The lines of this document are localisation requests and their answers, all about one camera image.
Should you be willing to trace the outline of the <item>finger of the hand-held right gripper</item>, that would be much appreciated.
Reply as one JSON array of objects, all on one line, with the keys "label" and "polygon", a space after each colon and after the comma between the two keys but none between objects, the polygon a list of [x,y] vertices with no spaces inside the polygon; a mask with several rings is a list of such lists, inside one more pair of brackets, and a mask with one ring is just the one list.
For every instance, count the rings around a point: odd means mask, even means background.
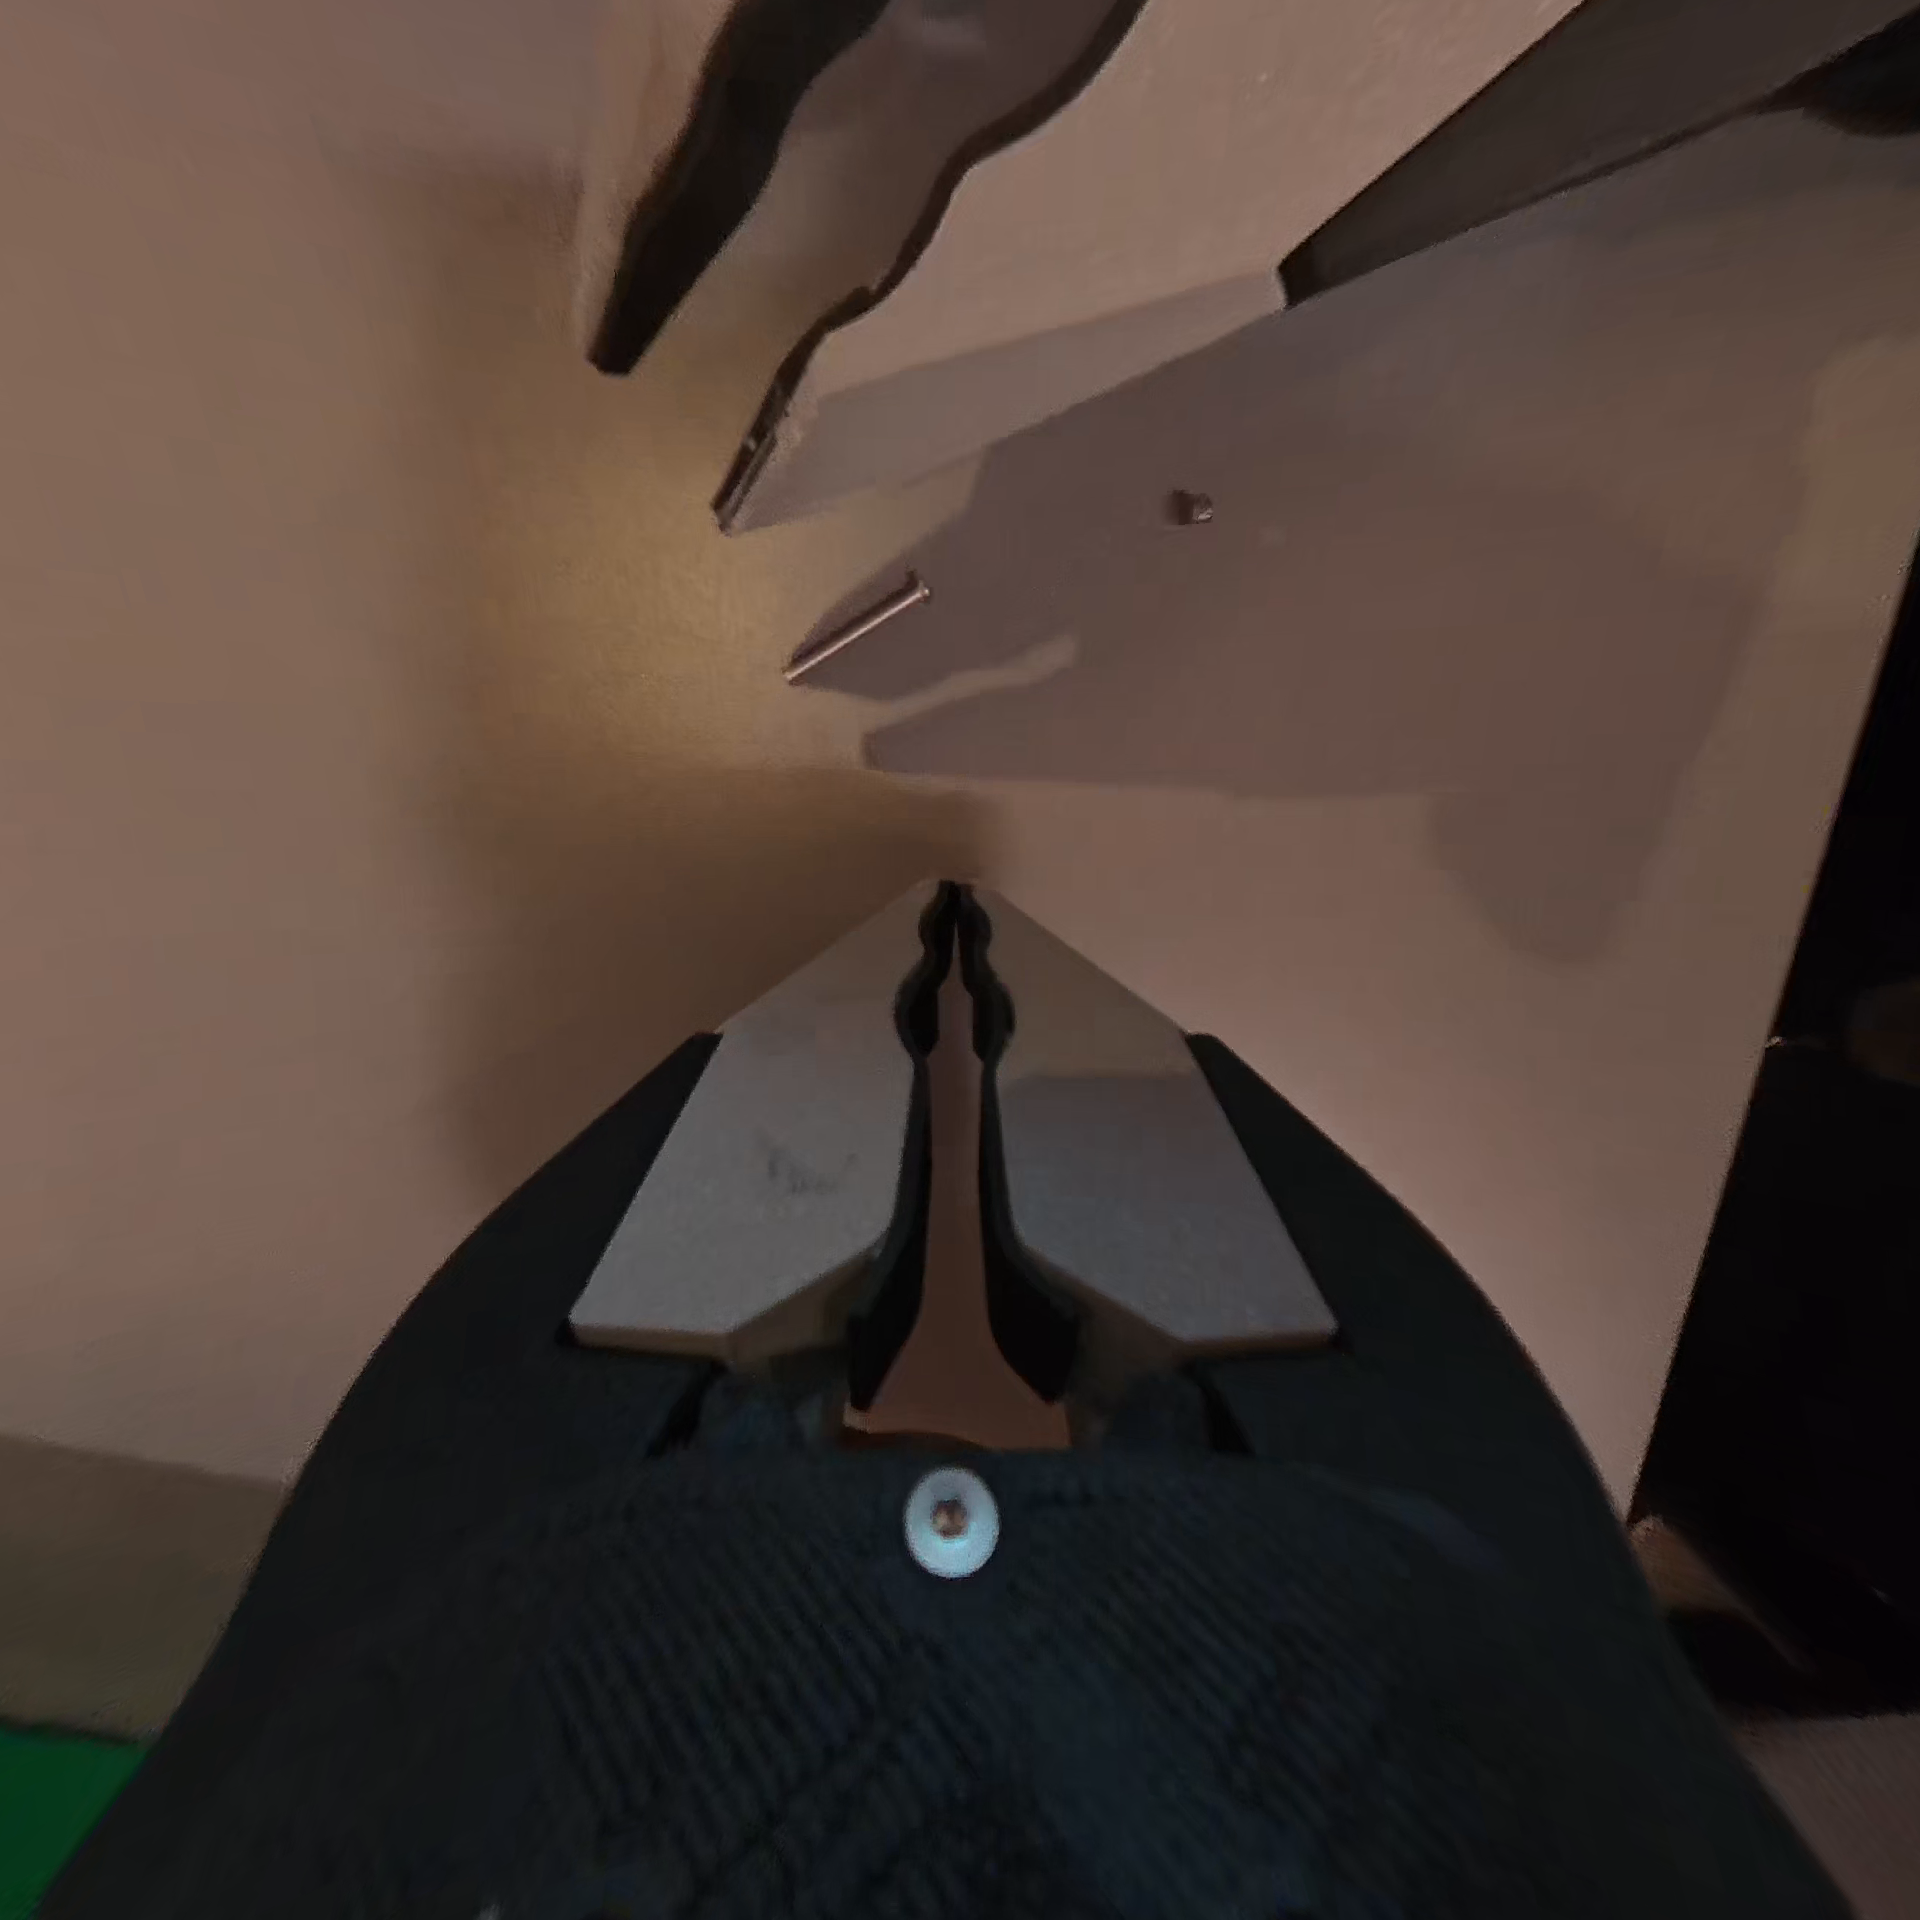
[{"label": "finger of the hand-held right gripper", "polygon": [[602,4],[589,107],[589,367],[653,347],[777,181],[819,268],[877,275],[910,226],[905,4]]},{"label": "finger of the hand-held right gripper", "polygon": [[889,490],[1280,314],[1280,260],[1565,3],[1154,3],[962,162],[875,304],[766,394],[726,535]]}]

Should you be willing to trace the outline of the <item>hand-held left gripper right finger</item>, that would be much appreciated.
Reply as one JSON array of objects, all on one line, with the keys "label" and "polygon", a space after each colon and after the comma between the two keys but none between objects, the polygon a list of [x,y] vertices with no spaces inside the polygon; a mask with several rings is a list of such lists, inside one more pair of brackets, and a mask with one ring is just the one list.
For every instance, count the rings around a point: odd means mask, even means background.
[{"label": "hand-held left gripper right finger", "polygon": [[1187,1034],[1003,895],[956,899],[1000,1352],[1048,1403],[1324,1351],[1337,1316]]}]

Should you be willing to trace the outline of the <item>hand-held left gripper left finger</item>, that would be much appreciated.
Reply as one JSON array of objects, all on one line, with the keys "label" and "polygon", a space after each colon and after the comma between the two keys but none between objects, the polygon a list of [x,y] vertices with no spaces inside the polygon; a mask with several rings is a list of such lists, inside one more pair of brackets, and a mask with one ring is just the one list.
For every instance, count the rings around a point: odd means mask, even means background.
[{"label": "hand-held left gripper left finger", "polygon": [[840,1357],[874,1408],[922,1315],[960,908],[924,882],[724,1022],[570,1310],[579,1344],[769,1375]]}]

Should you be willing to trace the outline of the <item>small metal screw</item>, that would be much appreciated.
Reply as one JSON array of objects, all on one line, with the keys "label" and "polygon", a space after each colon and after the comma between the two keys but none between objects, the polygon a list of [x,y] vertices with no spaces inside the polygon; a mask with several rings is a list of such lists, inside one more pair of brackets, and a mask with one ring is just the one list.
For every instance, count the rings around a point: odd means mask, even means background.
[{"label": "small metal screw", "polygon": [[928,583],[917,571],[908,571],[889,592],[877,592],[853,611],[827,614],[785,663],[785,684],[803,684],[848,647],[872,637],[928,600]]}]

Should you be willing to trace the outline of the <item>grey desk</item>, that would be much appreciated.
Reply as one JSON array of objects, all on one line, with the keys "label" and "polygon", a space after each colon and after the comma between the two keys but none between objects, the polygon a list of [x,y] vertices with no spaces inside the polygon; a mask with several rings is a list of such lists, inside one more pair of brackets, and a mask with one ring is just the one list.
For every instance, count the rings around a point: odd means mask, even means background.
[{"label": "grey desk", "polygon": [[441,1260],[937,870],[1341,1141],[1627,1499],[1914,551],[1915,138],[732,542],[796,245],[587,371],[589,34],[5,4],[5,1717],[158,1726]]}]

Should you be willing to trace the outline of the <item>green plastic bin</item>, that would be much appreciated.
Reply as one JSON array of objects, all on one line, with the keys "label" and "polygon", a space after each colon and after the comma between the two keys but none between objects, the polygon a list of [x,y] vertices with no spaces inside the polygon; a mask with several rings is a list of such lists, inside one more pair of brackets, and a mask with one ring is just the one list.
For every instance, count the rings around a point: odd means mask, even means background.
[{"label": "green plastic bin", "polygon": [[2,1726],[2,1915],[27,1918],[145,1763],[142,1741]]}]

